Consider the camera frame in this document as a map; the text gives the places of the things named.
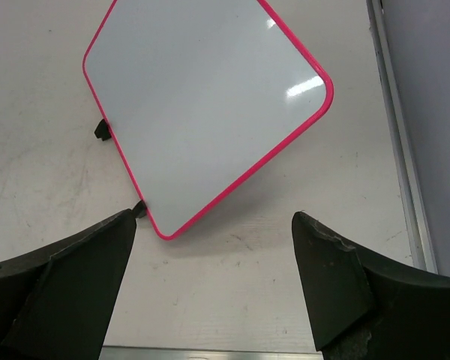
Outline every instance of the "tabletop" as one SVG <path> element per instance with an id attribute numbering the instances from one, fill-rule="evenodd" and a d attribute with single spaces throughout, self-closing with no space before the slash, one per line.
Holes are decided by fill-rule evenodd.
<path id="1" fill-rule="evenodd" d="M 106 344 L 313 352 L 299 210 L 412 262 L 366 4 L 270 3 L 333 79 L 334 103 L 177 240 L 139 220 Z M 138 200 L 115 146 L 93 135 L 101 114 L 81 71 L 109 6 L 0 1 L 0 260 Z"/>

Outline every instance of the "pink border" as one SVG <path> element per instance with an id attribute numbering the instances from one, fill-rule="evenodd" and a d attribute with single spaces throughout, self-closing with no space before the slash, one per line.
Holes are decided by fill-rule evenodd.
<path id="1" fill-rule="evenodd" d="M 222 191 L 220 194 L 218 194 L 218 196 L 215 197 L 207 206 L 205 206 L 202 210 L 197 212 L 189 221 L 187 221 L 184 225 L 182 225 L 181 228 L 178 229 L 177 231 L 175 231 L 172 235 L 164 235 L 163 233 L 161 233 L 161 231 L 158 229 L 157 224 L 155 223 L 155 221 L 153 219 L 151 212 L 148 210 L 147 211 L 148 217 L 151 221 L 151 224 L 154 227 L 155 232 L 163 240 L 172 240 L 175 237 L 182 234 L 195 221 L 197 221 L 206 212 L 208 212 L 211 208 L 213 208 L 215 205 L 217 205 L 224 197 L 226 197 L 228 194 L 230 194 L 232 191 L 234 191 L 242 182 L 244 182 L 250 176 L 252 176 L 252 174 L 254 174 L 260 167 L 262 167 L 267 162 L 269 162 L 276 154 L 278 154 L 280 151 L 282 151 L 294 139 L 296 139 L 301 133 L 303 133 L 311 125 L 313 125 L 318 119 L 320 119 L 327 112 L 330 105 L 332 105 L 334 89 L 333 89 L 332 79 L 330 79 L 330 76 L 322 69 L 322 67 L 317 62 L 317 60 L 315 60 L 315 58 L 308 52 L 308 50 L 305 48 L 305 46 L 302 44 L 302 42 L 292 33 L 292 31 L 289 29 L 289 27 L 277 15 L 277 13 L 273 10 L 273 8 L 270 6 L 270 4 L 266 0 L 257 0 L 257 1 L 259 2 L 260 5 L 262 5 L 263 9 L 265 9 L 265 11 L 268 13 L 268 15 L 275 21 L 275 23 L 282 30 L 282 32 L 290 39 L 290 41 L 292 41 L 293 45 L 295 45 L 297 50 L 304 56 L 304 58 L 306 60 L 308 60 L 308 62 L 312 66 L 312 68 L 323 79 L 323 81 L 325 83 L 325 89 L 326 89 L 325 100 L 323 102 L 322 107 L 320 107 L 320 109 L 317 112 L 315 112 L 306 122 L 304 122 L 302 125 L 300 125 L 298 128 L 296 128 L 289 136 L 287 136 L 277 146 L 275 146 L 267 155 L 265 155 L 262 159 L 260 159 L 258 162 L 256 162 L 243 175 L 241 175 L 239 178 L 237 178 L 231 185 L 229 185 L 224 191 Z M 97 101 L 98 108 L 100 109 L 100 112 L 102 113 L 102 116 L 107 123 L 108 123 L 107 115 L 105 114 L 104 108 L 101 106 L 100 101 L 98 100 L 97 93 L 95 92 L 92 82 L 90 81 L 89 76 L 87 75 L 87 72 L 86 72 L 86 59 L 87 59 L 87 55 L 90 52 L 90 49 L 92 48 L 95 40 L 97 40 L 98 34 L 100 34 L 101 29 L 104 27 L 104 23 L 105 23 L 105 21 L 107 21 L 107 18 L 110 15 L 110 13 L 112 12 L 112 9 L 115 6 L 116 2 L 117 2 L 117 0 L 113 0 L 113 3 L 110 5 L 110 8 L 106 12 L 106 15 L 103 18 L 100 26 L 98 27 L 97 32 L 95 33 L 94 37 L 91 39 L 90 45 L 88 45 L 88 49 L 85 52 L 85 55 L 83 56 L 83 62 L 82 62 L 83 74 L 85 75 L 88 86 L 90 86 L 93 97 Z M 140 199 L 145 201 L 145 198 L 143 197 L 142 192 L 140 191 L 137 181 L 134 178 L 134 174 L 131 172 L 131 169 L 128 165 L 127 159 L 125 158 L 122 148 L 120 147 L 119 141 L 117 140 L 113 131 L 110 130 L 110 133 L 112 135 L 113 142 L 115 143 L 115 145 L 118 149 L 118 152 L 120 153 L 121 159 L 123 160 L 123 162 L 125 164 L 125 168 L 127 169 L 128 174 L 130 175 L 130 178 L 133 182 L 133 186 L 135 186 L 136 192 L 139 194 Z"/>

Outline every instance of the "metal edge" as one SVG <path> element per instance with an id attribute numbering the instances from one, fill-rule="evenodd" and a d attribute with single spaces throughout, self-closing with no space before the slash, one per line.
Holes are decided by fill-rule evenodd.
<path id="1" fill-rule="evenodd" d="M 416 268 L 437 273 L 433 245 L 423 206 L 419 180 L 410 149 L 401 101 L 398 93 L 381 0 L 367 0 L 370 30 L 376 49 L 376 60 L 382 83 L 383 98 L 388 115 L 391 141 L 397 165 L 398 182 L 403 203 L 406 228 L 409 236 L 412 261 Z"/>
<path id="2" fill-rule="evenodd" d="M 104 346 L 100 360 L 323 360 L 322 355 Z"/>

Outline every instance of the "black foot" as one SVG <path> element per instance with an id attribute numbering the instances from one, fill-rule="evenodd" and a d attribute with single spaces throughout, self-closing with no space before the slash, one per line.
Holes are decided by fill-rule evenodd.
<path id="1" fill-rule="evenodd" d="M 110 129 L 108 128 L 108 124 L 105 121 L 104 118 L 101 119 L 101 121 L 98 123 L 97 128 L 94 132 L 97 139 L 102 139 L 102 141 L 108 140 L 112 137 L 110 134 Z"/>
<path id="2" fill-rule="evenodd" d="M 140 200 L 132 209 L 133 216 L 136 219 L 141 219 L 147 216 L 147 205 L 143 200 Z"/>

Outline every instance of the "white board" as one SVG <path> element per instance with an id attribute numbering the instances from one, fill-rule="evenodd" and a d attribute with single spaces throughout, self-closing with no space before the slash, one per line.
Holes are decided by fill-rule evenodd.
<path id="1" fill-rule="evenodd" d="M 172 239 L 329 108 L 263 0 L 115 0 L 83 71 L 157 234 Z"/>

